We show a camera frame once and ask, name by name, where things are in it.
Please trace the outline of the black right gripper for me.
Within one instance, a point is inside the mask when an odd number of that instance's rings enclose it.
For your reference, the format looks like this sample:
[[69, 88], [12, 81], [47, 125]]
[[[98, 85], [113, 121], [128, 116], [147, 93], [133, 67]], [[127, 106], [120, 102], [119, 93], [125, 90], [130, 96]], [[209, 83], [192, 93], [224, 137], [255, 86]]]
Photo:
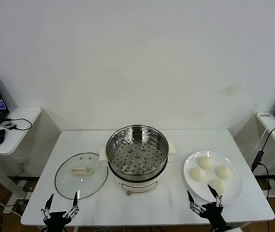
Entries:
[[187, 190], [189, 208], [197, 215], [200, 215], [201, 218], [208, 219], [212, 229], [212, 232], [226, 232], [229, 230], [229, 225], [223, 219], [221, 213], [223, 211], [222, 205], [222, 195], [219, 195], [214, 188], [210, 185], [207, 185], [211, 194], [215, 198], [215, 203], [207, 203], [198, 205], [195, 203], [190, 191]]

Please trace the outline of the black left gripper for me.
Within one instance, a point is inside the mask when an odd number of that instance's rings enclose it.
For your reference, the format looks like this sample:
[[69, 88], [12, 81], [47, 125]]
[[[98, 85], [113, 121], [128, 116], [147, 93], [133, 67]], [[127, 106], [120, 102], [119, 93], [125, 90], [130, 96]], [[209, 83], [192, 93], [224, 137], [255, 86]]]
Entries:
[[78, 206], [78, 192], [75, 192], [73, 204], [69, 211], [59, 211], [49, 213], [53, 201], [54, 194], [51, 194], [49, 199], [45, 203], [45, 207], [41, 208], [43, 215], [43, 223], [45, 227], [42, 229], [43, 232], [66, 232], [65, 226], [68, 224], [68, 218], [74, 218], [79, 212]]

